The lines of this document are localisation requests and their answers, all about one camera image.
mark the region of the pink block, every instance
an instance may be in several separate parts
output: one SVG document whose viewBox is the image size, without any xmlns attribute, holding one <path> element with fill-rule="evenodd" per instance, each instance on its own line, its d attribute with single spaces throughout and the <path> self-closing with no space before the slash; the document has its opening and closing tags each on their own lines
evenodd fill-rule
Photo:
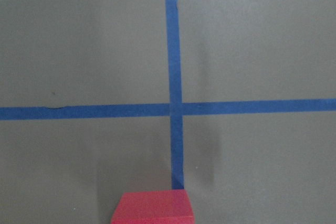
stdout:
<svg viewBox="0 0 336 224">
<path fill-rule="evenodd" d="M 194 224 L 185 190 L 125 193 L 111 224 Z"/>
</svg>

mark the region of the blue tape line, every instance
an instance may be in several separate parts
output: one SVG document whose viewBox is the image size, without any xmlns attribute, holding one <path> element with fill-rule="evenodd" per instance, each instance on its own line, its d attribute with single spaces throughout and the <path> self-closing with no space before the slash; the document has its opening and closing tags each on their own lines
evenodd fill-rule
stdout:
<svg viewBox="0 0 336 224">
<path fill-rule="evenodd" d="M 184 115 L 335 111 L 336 99 L 184 103 Z"/>
<path fill-rule="evenodd" d="M 168 116 L 169 104 L 123 104 L 46 107 L 0 108 L 0 120 L 120 118 L 133 116 Z"/>
<path fill-rule="evenodd" d="M 169 64 L 172 188 L 183 189 L 183 114 L 177 0 L 165 0 Z"/>
</svg>

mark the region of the gray floor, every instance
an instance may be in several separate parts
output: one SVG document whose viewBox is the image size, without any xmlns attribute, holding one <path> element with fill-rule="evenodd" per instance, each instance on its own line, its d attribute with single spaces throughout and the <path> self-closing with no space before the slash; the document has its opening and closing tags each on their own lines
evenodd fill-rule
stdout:
<svg viewBox="0 0 336 224">
<path fill-rule="evenodd" d="M 164 0 L 1 0 L 0 106 L 167 103 Z M 178 0 L 183 101 L 336 98 L 336 0 Z M 197 223 L 335 224 L 336 112 L 185 116 Z M 0 121 L 0 223 L 169 189 L 169 118 Z"/>
</svg>

